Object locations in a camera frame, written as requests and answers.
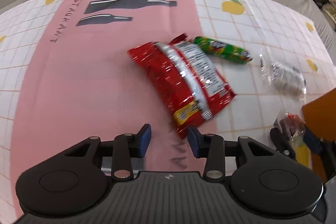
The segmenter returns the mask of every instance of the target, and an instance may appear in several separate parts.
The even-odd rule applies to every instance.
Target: bottle illustration
[[[115,21],[132,21],[132,17],[121,17],[121,16],[114,16],[110,14],[101,14],[101,15],[94,15],[82,18],[76,26],[83,26],[83,25],[90,25],[90,24],[108,24]]]
[[[95,0],[89,3],[84,14],[90,14],[105,9],[139,9],[146,6],[157,5],[176,7],[177,2],[175,0]]]

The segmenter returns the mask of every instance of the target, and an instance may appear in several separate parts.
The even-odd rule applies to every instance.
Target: large black bottle
[[[174,0],[95,0],[89,3],[84,13],[89,14],[105,9],[138,9],[155,5],[175,7],[177,2]]]
[[[82,18],[77,23],[76,26],[90,25],[90,24],[107,24],[115,21],[132,21],[132,20],[133,20],[132,17],[121,17],[110,14],[101,14]]]

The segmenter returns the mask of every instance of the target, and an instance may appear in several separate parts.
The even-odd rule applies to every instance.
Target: green snack package
[[[195,37],[192,42],[210,55],[219,56],[237,63],[247,63],[252,60],[250,53],[246,49],[218,40],[207,37]]]

